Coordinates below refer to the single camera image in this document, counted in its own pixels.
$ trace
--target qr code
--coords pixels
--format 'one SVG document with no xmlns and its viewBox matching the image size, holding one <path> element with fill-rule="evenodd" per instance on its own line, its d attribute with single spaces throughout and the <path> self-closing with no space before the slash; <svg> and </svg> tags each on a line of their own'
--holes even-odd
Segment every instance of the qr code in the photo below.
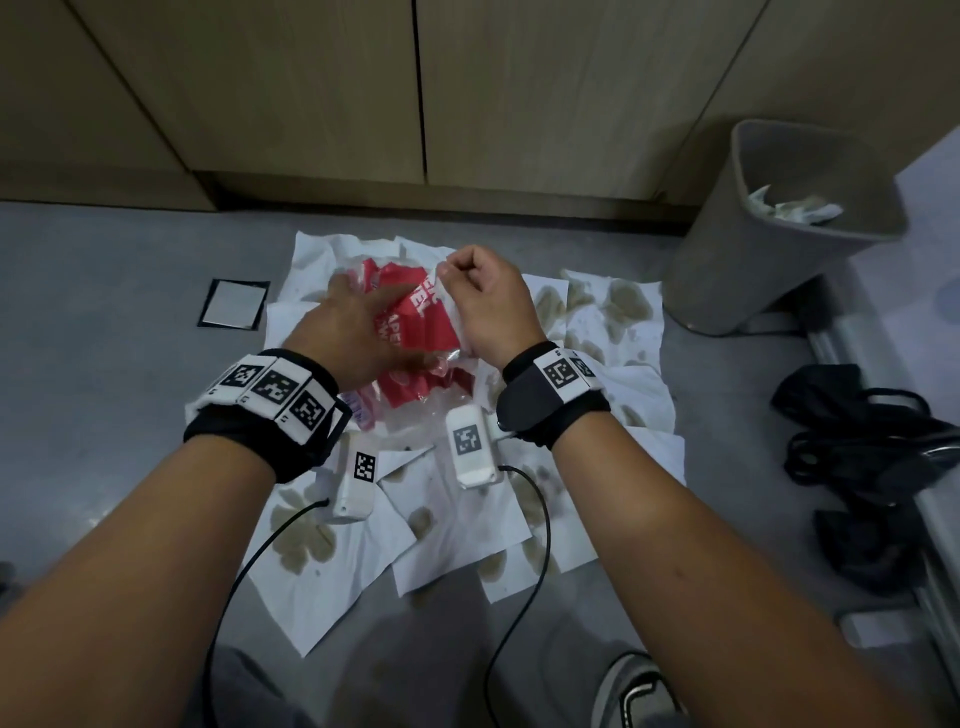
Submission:
<svg viewBox="0 0 960 728">
<path fill-rule="evenodd" d="M 585 362 L 579 356 L 571 356 L 570 361 L 573 362 L 573 366 L 580 370 L 580 374 L 583 376 L 596 376 L 590 367 L 587 366 L 587 362 Z"/>
<path fill-rule="evenodd" d="M 458 455 L 467 455 L 483 449 L 480 443 L 480 431 L 477 425 L 468 425 L 453 430 L 453 444 L 457 447 Z"/>
<path fill-rule="evenodd" d="M 373 483 L 373 473 L 376 471 L 376 458 L 365 452 L 357 452 L 357 461 L 353 466 L 353 477 Z"/>
<path fill-rule="evenodd" d="M 303 392 L 290 407 L 290 414 L 300 420 L 307 429 L 313 431 L 324 418 L 326 409 L 309 392 Z"/>
<path fill-rule="evenodd" d="M 267 372 L 256 382 L 251 392 L 270 400 L 274 404 L 283 404 L 299 387 L 299 382 L 282 375 L 280 372 Z"/>
<path fill-rule="evenodd" d="M 566 359 L 555 361 L 550 366 L 544 368 L 543 373 L 547 375 L 550 383 L 557 389 L 565 387 L 571 381 L 576 381 L 579 378 Z"/>
<path fill-rule="evenodd" d="M 262 371 L 260 364 L 241 364 L 221 379 L 219 384 L 224 387 L 246 387 Z"/>
</svg>

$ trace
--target forearm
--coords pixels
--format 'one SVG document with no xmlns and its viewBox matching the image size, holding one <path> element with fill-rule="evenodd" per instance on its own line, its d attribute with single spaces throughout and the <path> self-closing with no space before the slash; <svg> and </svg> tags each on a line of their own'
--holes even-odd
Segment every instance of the forearm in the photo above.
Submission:
<svg viewBox="0 0 960 728">
<path fill-rule="evenodd" d="M 912 724 L 829 620 L 611 415 L 586 415 L 553 451 L 638 634 L 704 724 Z"/>
<path fill-rule="evenodd" d="M 200 436 L 167 457 L 0 622 L 5 725 L 174 725 L 274 483 Z"/>
</svg>

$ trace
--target person's left arm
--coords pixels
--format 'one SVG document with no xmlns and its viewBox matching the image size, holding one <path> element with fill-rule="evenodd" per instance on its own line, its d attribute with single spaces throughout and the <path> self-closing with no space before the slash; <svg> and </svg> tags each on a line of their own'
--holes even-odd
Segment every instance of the person's left arm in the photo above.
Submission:
<svg viewBox="0 0 960 728">
<path fill-rule="evenodd" d="M 373 325 L 412 287 L 361 296 L 335 277 L 284 347 L 344 391 L 422 366 Z M 216 435 L 165 458 L 0 621 L 4 725 L 176 725 L 275 480 Z"/>
</svg>

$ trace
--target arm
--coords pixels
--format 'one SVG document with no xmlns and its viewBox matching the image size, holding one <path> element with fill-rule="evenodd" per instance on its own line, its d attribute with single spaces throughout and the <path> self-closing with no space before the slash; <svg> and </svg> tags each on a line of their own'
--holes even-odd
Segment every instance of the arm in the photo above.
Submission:
<svg viewBox="0 0 960 728">
<path fill-rule="evenodd" d="M 482 248 L 442 270 L 480 356 L 543 341 L 519 271 Z M 557 467 L 639 636 L 704 725 L 906 726 L 839 632 L 609 413 L 574 423 Z"/>
<path fill-rule="evenodd" d="M 285 346 L 341 389 L 422 365 L 373 327 L 410 288 L 360 296 L 334 279 Z M 274 482 L 258 455 L 214 435 L 160 463 L 0 621 L 4 725 L 176 725 Z"/>
</svg>

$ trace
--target wristband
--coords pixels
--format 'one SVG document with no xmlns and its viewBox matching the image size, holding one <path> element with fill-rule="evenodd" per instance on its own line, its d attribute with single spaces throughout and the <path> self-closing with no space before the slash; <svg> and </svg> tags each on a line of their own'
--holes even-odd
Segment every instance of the wristband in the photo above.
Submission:
<svg viewBox="0 0 960 728">
<path fill-rule="evenodd" d="M 507 388 L 496 403 L 501 429 L 552 449 L 588 412 L 610 412 L 593 371 L 576 352 L 540 342 L 503 369 Z"/>
<path fill-rule="evenodd" d="M 262 457 L 286 483 L 322 465 L 350 418 L 336 380 L 312 359 L 267 349 L 231 366 L 187 405 L 183 442 L 226 437 Z"/>
</svg>

